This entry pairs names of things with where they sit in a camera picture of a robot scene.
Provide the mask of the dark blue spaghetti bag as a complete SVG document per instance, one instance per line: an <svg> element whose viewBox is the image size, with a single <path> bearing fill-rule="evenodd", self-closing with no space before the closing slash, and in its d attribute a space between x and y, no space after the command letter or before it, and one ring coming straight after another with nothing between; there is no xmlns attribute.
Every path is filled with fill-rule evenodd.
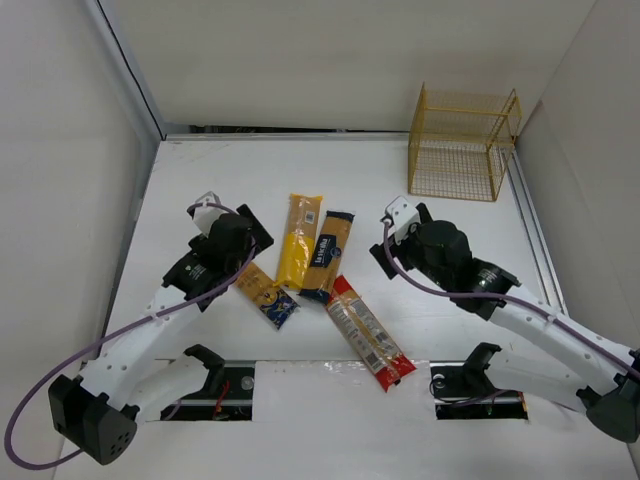
<svg viewBox="0 0 640 480"><path fill-rule="evenodd" d="M327 305L355 215L328 210L299 295Z"/></svg>

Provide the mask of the red white spaghetti bag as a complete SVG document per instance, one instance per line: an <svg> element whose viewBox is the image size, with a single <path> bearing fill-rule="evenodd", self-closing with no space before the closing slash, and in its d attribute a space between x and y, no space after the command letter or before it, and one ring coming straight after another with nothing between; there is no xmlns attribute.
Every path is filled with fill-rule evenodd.
<svg viewBox="0 0 640 480"><path fill-rule="evenodd" d="M326 311L384 392L416 370L343 275L334 282Z"/></svg>

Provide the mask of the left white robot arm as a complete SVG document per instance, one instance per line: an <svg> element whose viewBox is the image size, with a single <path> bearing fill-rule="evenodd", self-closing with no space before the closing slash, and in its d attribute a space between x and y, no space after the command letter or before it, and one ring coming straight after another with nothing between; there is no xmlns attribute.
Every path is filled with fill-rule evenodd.
<svg viewBox="0 0 640 480"><path fill-rule="evenodd" d="M106 336L100 355L48 388L55 430L100 465L129 447L149 414L201 390L223 359L196 344L152 373L158 351L223 295L274 240L251 209L205 197L187 210L199 229L188 252L163 276L141 319Z"/></svg>

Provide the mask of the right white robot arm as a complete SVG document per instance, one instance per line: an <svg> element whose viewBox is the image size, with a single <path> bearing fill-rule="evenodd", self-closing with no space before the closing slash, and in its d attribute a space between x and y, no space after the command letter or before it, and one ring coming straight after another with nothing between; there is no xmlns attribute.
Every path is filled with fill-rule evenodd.
<svg viewBox="0 0 640 480"><path fill-rule="evenodd" d="M449 299L458 308L524 338L551 357L535 364L484 343L465 360L466 383L490 396L514 390L586 416L623 443L639 438L639 352L611 341L544 303L507 270L473 256L455 224L399 196L370 252L388 278Z"/></svg>

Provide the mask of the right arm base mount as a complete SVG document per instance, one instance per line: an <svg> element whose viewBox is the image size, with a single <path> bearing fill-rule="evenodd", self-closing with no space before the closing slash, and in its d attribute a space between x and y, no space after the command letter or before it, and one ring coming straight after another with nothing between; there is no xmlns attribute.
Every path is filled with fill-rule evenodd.
<svg viewBox="0 0 640 480"><path fill-rule="evenodd" d="M464 377L463 362L430 363L429 391L434 398L438 420L528 420L524 396L516 391L498 390Z"/></svg>

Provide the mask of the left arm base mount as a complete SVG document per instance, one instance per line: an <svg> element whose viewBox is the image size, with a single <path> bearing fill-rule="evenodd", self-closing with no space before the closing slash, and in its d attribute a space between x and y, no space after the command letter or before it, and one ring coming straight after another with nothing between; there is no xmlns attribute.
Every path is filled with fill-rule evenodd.
<svg viewBox="0 0 640 480"><path fill-rule="evenodd" d="M251 421L255 361L227 362L204 387L161 411L161 421Z"/></svg>

